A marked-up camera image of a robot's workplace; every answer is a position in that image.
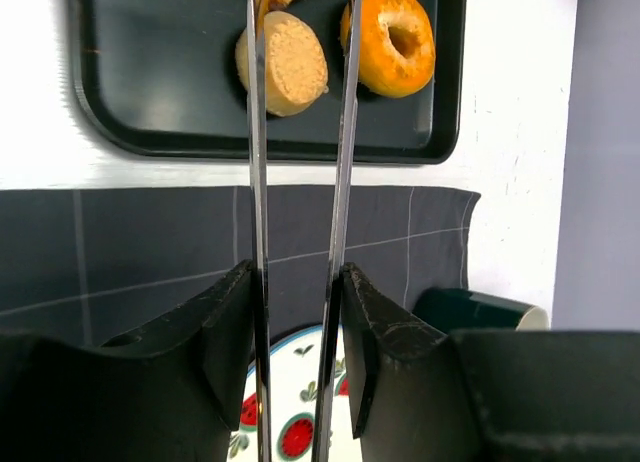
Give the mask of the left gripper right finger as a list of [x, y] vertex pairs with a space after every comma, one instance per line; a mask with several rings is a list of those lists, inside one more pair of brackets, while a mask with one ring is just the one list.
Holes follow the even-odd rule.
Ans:
[[353, 436], [366, 461], [635, 461], [635, 332], [444, 334], [342, 273]]

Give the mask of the orange bagel donut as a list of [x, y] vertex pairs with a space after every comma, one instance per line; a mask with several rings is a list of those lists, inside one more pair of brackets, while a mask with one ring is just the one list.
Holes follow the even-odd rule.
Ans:
[[388, 98], [413, 95], [431, 81], [436, 48], [418, 0], [362, 0], [359, 82]]

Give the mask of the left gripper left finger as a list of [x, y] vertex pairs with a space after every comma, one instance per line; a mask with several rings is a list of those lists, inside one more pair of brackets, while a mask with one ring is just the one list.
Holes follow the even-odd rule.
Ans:
[[5, 461], [222, 461], [253, 333], [251, 265], [102, 346], [1, 336]]

